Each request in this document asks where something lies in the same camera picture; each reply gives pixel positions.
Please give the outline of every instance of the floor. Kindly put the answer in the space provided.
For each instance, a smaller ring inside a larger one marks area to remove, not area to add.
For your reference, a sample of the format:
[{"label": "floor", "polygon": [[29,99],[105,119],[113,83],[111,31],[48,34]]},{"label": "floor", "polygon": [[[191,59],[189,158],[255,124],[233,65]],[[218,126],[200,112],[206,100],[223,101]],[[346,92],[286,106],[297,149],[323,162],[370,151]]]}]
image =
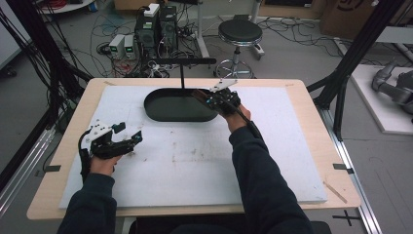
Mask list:
[{"label": "floor", "polygon": [[[96,46],[110,41],[110,36],[104,35],[111,35],[114,28],[118,33],[128,33],[134,27],[133,19],[134,15],[119,15],[110,5],[97,13],[79,10],[59,15],[58,18],[70,47],[95,77],[104,77],[111,70],[110,61],[96,53]],[[218,61],[231,57],[234,51],[233,46],[216,37],[216,28],[220,21],[220,18],[204,20],[204,29],[208,29],[205,32],[206,46],[210,56]],[[329,75],[341,60],[337,47],[330,40],[320,40],[318,46],[310,45],[308,41],[301,44],[293,42],[291,26],[296,22],[282,22],[275,20],[269,23],[275,30],[264,29],[260,45],[266,55],[261,60],[257,60],[255,54],[248,49],[243,49],[242,59],[253,67],[255,76],[259,79],[300,79],[310,85]],[[316,21],[299,23],[300,26],[294,26],[297,40],[309,40],[310,37],[304,35],[312,35],[313,39],[324,37],[319,34]],[[110,27],[111,24],[121,27]],[[98,60],[92,60],[89,54]],[[384,64],[397,58],[399,64],[411,65],[388,44],[376,44],[365,58],[362,62],[367,64]],[[0,119],[3,121],[0,133],[0,170],[4,169],[16,153],[47,107],[46,88],[34,75],[28,60],[23,55],[17,56],[12,61],[12,66],[18,72],[17,77],[2,74],[0,78]],[[212,69],[208,69],[206,65],[198,65],[191,69],[185,68],[185,76],[211,78],[213,74]],[[170,77],[179,77],[179,71],[175,69],[170,73]],[[314,92],[311,95],[316,97],[317,94],[318,92]],[[413,233],[413,185],[410,181],[413,177],[413,136],[382,134],[351,81],[346,99],[343,139],[381,231]],[[42,171],[43,163],[53,153],[60,138],[61,134],[57,133],[54,144],[44,154],[14,202],[1,217],[1,233],[56,233],[60,220],[32,221],[25,213],[42,180],[36,173]],[[306,211],[306,214],[310,220],[327,222],[335,234],[366,233],[358,219],[357,210]],[[343,218],[346,214],[353,218]],[[116,233],[121,233],[123,219],[118,218],[117,221],[119,223]]]}]

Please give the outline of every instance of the person's arm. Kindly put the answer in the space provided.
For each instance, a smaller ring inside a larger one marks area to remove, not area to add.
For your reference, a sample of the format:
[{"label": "person's arm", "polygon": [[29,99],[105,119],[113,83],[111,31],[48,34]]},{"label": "person's arm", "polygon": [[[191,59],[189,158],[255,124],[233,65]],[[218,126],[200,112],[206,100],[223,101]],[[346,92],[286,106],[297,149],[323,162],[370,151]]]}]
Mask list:
[{"label": "person's arm", "polygon": [[115,233],[116,200],[112,197],[113,166],[121,157],[92,158],[91,173],[70,199],[57,233]]},{"label": "person's arm", "polygon": [[[249,111],[242,105],[240,110],[250,119]],[[251,233],[313,233],[311,222],[264,141],[253,136],[237,113],[224,118],[232,133],[233,164]]]}]

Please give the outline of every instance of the electronic equipment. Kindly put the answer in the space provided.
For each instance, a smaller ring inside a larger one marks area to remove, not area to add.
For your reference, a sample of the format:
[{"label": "electronic equipment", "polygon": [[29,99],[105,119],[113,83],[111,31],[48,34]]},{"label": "electronic equipment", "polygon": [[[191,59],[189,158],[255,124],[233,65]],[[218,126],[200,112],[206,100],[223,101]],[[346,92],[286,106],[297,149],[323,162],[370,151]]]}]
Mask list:
[{"label": "electronic equipment", "polygon": [[143,51],[141,57],[143,59],[156,58],[158,49],[162,49],[161,41],[161,25],[159,22],[159,12],[155,17],[146,17],[143,14],[137,16],[134,35],[138,43],[139,51]]},{"label": "electronic equipment", "polygon": [[265,5],[311,7],[313,0],[265,0]]},{"label": "electronic equipment", "polygon": [[125,55],[125,35],[116,35],[109,43],[109,50],[113,59],[122,59]]},{"label": "electronic equipment", "polygon": [[143,12],[143,15],[146,17],[155,17],[159,11],[159,4],[151,3],[149,4],[149,10]]},{"label": "electronic equipment", "polygon": [[162,28],[162,42],[164,43],[164,51],[172,52],[178,49],[178,41],[176,37],[176,7],[165,6],[160,12],[160,22]]},{"label": "electronic equipment", "polygon": [[136,59],[136,43],[134,42],[133,35],[125,36],[125,54],[129,60]]}]

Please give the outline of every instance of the round stool seat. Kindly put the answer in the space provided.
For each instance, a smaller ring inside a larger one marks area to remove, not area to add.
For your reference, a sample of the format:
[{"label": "round stool seat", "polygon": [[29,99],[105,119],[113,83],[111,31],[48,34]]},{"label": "round stool seat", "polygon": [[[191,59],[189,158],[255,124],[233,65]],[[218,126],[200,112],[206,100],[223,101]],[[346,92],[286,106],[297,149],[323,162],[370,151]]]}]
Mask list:
[{"label": "round stool seat", "polygon": [[261,41],[262,29],[249,20],[230,19],[219,24],[218,35],[236,46],[254,46]]}]

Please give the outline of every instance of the black oval tray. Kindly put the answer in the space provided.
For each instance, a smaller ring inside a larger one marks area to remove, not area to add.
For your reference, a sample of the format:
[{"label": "black oval tray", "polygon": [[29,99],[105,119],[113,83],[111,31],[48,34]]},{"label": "black oval tray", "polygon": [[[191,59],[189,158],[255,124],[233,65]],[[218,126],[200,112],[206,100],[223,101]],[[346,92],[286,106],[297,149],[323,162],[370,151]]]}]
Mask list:
[{"label": "black oval tray", "polygon": [[[206,122],[218,115],[191,94],[195,89],[164,88],[151,92],[144,101],[149,118],[160,122]],[[199,89],[206,94],[209,90]]]}]

